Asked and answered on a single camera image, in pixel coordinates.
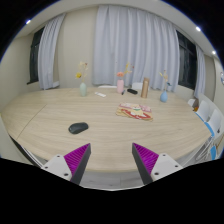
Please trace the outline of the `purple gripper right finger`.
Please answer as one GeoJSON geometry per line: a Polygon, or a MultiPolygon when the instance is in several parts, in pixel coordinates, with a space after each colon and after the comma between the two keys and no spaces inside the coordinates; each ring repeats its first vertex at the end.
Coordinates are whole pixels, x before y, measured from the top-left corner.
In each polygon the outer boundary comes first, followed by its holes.
{"type": "Polygon", "coordinates": [[[132,154],[144,185],[182,169],[168,154],[157,154],[137,143],[132,144],[132,154]]]}

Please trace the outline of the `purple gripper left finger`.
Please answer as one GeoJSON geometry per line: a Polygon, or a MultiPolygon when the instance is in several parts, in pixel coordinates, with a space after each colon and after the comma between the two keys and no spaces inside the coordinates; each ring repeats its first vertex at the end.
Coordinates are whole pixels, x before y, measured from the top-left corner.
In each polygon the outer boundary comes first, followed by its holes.
{"type": "Polygon", "coordinates": [[[79,185],[91,155],[91,144],[83,145],[66,155],[55,155],[42,169],[79,185]]]}

